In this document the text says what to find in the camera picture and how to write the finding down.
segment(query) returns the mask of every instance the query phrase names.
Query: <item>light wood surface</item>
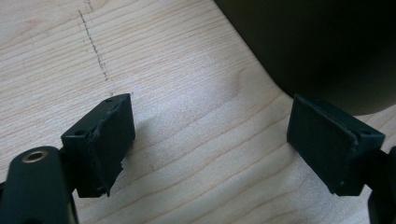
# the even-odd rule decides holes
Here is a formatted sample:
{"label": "light wood surface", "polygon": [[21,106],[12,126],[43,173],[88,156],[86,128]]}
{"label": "light wood surface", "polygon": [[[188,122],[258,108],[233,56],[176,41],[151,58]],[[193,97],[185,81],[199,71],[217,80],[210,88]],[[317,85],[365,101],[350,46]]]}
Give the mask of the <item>light wood surface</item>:
{"label": "light wood surface", "polygon": [[[109,96],[136,140],[81,223],[368,223],[286,143],[292,100],[211,0],[0,2],[0,180]],[[396,107],[362,116],[396,145]]]}

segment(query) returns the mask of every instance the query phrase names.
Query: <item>dark object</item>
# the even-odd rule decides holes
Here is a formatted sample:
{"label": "dark object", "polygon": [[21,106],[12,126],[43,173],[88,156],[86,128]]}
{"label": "dark object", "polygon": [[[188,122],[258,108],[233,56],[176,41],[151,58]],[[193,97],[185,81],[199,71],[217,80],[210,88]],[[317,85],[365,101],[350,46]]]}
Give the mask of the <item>dark object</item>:
{"label": "dark object", "polygon": [[329,103],[294,96],[288,142],[339,196],[358,196],[364,184],[372,223],[391,223],[396,215],[396,147],[381,151],[385,135]]}
{"label": "dark object", "polygon": [[78,223],[72,192],[109,195],[134,142],[129,94],[111,97],[62,135],[64,148],[37,147],[10,164],[0,223]]}
{"label": "dark object", "polygon": [[288,94],[352,114],[396,103],[396,1],[215,1]]}

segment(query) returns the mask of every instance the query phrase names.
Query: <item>wood grain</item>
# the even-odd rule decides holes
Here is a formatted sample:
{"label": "wood grain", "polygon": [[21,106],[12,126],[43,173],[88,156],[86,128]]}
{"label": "wood grain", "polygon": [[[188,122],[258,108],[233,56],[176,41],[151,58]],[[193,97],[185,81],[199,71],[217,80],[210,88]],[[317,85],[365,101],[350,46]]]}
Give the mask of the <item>wood grain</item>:
{"label": "wood grain", "polygon": [[[292,100],[210,0],[0,2],[0,179],[103,99],[132,94],[134,148],[81,223],[368,223],[286,143]],[[396,145],[396,106],[359,117]]]}

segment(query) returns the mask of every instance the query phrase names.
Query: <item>screw hole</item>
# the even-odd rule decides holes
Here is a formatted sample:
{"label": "screw hole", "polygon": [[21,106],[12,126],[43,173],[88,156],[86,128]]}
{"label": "screw hole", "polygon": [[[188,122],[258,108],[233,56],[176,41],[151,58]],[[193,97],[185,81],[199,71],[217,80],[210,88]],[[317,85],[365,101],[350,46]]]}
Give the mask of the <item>screw hole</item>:
{"label": "screw hole", "polygon": [[80,131],[76,131],[75,135],[84,135],[84,133],[85,133],[85,131],[80,130]]}
{"label": "screw hole", "polygon": [[24,163],[31,163],[31,162],[41,161],[45,157],[47,157],[47,155],[48,155],[48,152],[44,151],[44,150],[34,151],[34,152],[31,152],[31,153],[27,154],[26,156],[24,156],[22,161]]}

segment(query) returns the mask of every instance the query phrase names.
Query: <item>black cylinder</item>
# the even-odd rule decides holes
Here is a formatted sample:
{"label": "black cylinder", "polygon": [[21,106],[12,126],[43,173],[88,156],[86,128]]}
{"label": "black cylinder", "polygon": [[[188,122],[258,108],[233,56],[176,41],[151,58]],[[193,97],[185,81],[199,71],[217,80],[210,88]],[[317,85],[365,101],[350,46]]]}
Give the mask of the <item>black cylinder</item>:
{"label": "black cylinder", "polygon": [[289,95],[354,115],[396,103],[396,1],[216,2]]}

